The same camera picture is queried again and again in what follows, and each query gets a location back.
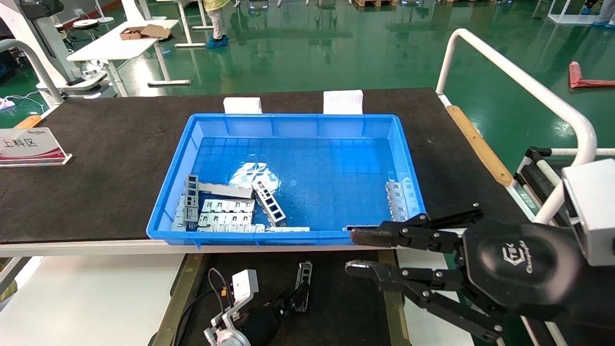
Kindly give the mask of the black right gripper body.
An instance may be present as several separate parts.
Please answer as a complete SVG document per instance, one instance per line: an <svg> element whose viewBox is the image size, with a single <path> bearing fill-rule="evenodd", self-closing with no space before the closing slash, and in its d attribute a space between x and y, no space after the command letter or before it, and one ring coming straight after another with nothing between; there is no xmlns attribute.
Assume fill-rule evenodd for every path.
<svg viewBox="0 0 615 346"><path fill-rule="evenodd" d="M557 321L571 315L584 256L572 231L485 219L463 234L470 284L508 312Z"/></svg>

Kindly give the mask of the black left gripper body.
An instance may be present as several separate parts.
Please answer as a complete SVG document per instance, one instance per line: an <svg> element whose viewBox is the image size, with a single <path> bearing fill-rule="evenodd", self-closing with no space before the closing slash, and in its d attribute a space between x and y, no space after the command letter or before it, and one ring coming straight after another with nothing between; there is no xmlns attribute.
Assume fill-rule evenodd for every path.
<svg viewBox="0 0 615 346"><path fill-rule="evenodd" d="M268 346L278 333L284 315L284 303L249 308L239 319L239 331L251 346Z"/></svg>

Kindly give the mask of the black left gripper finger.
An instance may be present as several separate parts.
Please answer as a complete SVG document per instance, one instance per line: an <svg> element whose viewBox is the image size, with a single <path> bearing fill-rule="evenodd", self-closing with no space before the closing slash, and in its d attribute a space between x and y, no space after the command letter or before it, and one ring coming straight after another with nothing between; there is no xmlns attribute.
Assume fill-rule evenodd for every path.
<svg viewBox="0 0 615 346"><path fill-rule="evenodd" d="M284 289L275 297L275 306L278 307L299 307L302 304L302 289Z"/></svg>
<svg viewBox="0 0 615 346"><path fill-rule="evenodd" d="M287 297L283 300L283 316L287 317L291 313L305 313L307 307L307 297Z"/></svg>

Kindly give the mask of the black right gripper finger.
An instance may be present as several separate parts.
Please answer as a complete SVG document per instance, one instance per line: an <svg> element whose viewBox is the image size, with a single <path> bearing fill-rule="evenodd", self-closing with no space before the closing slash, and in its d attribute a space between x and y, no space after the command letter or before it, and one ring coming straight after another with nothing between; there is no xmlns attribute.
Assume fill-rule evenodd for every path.
<svg viewBox="0 0 615 346"><path fill-rule="evenodd" d="M479 204L457 205L435 217L422 213L408 221L383 221L380 225L351 225L350 239L356 245L406 247L453 253L463 245L455 229L466 229L481 221L484 211Z"/></svg>
<svg viewBox="0 0 615 346"><path fill-rule="evenodd" d="M496 342L502 336L503 326L497 319L440 294L468 288L468 280L459 270L411 269L351 260L345 264L345 273L372 279L380 291L400 293L419 308L485 342Z"/></svg>

